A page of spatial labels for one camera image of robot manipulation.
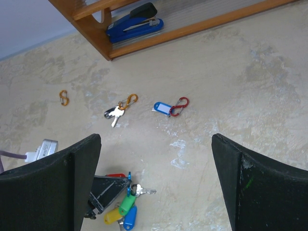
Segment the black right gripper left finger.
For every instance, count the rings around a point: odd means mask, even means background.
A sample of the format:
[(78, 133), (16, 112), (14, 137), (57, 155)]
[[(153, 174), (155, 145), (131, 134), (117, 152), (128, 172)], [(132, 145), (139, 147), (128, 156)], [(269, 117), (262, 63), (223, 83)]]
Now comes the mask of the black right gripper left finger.
[(92, 134), (0, 175), (2, 231), (79, 231), (101, 151)]

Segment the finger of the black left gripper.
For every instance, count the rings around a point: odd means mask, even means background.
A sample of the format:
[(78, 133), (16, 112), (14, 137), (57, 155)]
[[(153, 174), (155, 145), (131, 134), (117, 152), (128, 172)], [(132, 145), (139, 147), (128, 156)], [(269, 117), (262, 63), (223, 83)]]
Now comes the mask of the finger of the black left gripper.
[(84, 218), (96, 219), (127, 189), (128, 178), (94, 176)]

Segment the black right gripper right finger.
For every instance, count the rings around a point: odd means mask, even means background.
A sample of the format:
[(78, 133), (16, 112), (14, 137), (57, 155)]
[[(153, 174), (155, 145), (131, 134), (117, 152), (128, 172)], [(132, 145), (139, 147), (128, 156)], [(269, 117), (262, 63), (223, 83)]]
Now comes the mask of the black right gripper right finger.
[(217, 133), (212, 152), (234, 231), (306, 231), (308, 172)]

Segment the red tag key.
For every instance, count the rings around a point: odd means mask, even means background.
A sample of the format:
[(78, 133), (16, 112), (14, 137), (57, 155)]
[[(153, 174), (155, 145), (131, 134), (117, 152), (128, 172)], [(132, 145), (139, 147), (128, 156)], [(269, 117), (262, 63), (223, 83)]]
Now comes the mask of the red tag key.
[(107, 174), (106, 177), (114, 177), (114, 178), (125, 178), (126, 175), (123, 173), (115, 173), (115, 174)]

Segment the teal carabiner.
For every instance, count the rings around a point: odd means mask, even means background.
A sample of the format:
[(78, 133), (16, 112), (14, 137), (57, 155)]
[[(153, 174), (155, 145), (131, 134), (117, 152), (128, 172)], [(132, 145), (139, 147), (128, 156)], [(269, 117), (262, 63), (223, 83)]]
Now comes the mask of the teal carabiner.
[(127, 197), (131, 195), (131, 172), (128, 172), (128, 186), (127, 186)]

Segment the green tag key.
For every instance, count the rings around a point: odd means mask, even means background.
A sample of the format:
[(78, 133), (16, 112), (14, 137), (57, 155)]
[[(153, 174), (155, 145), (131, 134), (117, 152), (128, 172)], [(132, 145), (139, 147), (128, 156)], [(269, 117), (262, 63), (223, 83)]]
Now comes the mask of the green tag key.
[(129, 192), (130, 192), (130, 195), (127, 195), (123, 199), (123, 201), (122, 201), (122, 203), (119, 207), (119, 213), (122, 216), (125, 216), (125, 215), (128, 214), (128, 212), (133, 207), (133, 205), (135, 204), (135, 201), (138, 197), (140, 197), (141, 195), (144, 195), (144, 194), (155, 194), (156, 190), (144, 188), (140, 184), (134, 184), (134, 185), (131, 186), (131, 190)]

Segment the black tag key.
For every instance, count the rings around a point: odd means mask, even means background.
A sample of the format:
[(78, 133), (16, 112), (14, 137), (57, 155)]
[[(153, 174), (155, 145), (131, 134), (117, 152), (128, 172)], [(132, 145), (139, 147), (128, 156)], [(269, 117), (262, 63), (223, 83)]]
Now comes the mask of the black tag key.
[(121, 110), (119, 106), (115, 106), (107, 111), (104, 112), (104, 117), (106, 119), (111, 119), (114, 117), (114, 120), (111, 126), (114, 128), (117, 124), (118, 119), (125, 113), (125, 110)]

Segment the red carabiner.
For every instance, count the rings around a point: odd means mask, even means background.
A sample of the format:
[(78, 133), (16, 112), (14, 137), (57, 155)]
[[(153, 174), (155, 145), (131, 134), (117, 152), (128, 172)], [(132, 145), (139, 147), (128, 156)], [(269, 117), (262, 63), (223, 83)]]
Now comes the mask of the red carabiner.
[(177, 101), (177, 103), (172, 106), (169, 110), (168, 117), (177, 117), (181, 114), (184, 108), (186, 108), (189, 105), (189, 99), (187, 97), (181, 97)]

